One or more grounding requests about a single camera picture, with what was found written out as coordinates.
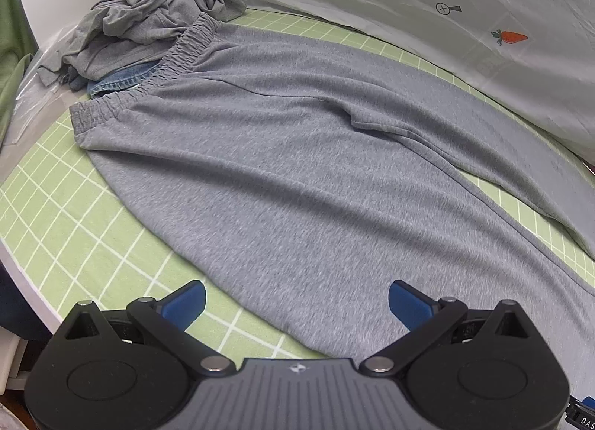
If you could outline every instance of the green checkered tablecloth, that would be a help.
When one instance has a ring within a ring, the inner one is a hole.
[[[407,51],[294,15],[249,10],[234,23],[349,45],[439,76],[514,117],[593,180],[573,154],[541,131]],[[466,176],[595,287],[593,260],[563,227],[499,187]],[[188,331],[205,344],[238,365],[244,357],[319,356],[243,310],[146,230],[108,188],[87,154],[75,146],[68,113],[38,140],[0,188],[0,236],[30,284],[61,316],[81,299],[93,299],[102,309],[123,308],[136,297],[162,298],[189,280],[201,279],[207,290],[206,311]]]

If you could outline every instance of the circular indentation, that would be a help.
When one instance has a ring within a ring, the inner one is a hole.
[[[92,401],[113,400],[129,392],[135,383],[135,369],[120,361],[85,363],[68,377],[70,391]]]
[[[200,365],[207,371],[224,371],[231,362],[225,356],[207,356],[203,358]]]
[[[459,383],[469,393],[486,400],[503,400],[518,395],[527,386],[527,375],[517,365],[486,359],[460,368]]]
[[[444,4],[444,2],[438,2],[438,4],[436,4],[436,10],[443,16],[448,16],[448,14],[450,14],[450,7]]]
[[[365,366],[374,373],[385,373],[391,371],[395,364],[390,358],[386,356],[373,356],[365,361]]]

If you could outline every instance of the crumpled gray shirt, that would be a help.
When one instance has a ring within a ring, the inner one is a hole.
[[[241,0],[99,0],[38,73],[50,85],[70,64],[84,78],[99,81],[127,66],[162,58],[201,12],[231,21],[245,10]]]

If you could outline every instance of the brown floor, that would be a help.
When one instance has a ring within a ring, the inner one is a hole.
[[[7,390],[4,395],[0,395],[0,403],[12,411],[14,416],[21,420],[29,430],[37,430],[33,419],[25,409],[22,391]]]

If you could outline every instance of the elastic waistband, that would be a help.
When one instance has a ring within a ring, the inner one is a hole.
[[[129,103],[144,96],[151,89],[188,72],[196,58],[210,45],[220,25],[219,21],[215,21],[208,14],[201,13],[162,58],[153,74],[138,86],[73,104],[70,107],[70,118],[74,136],[77,137],[108,119],[117,117]]]

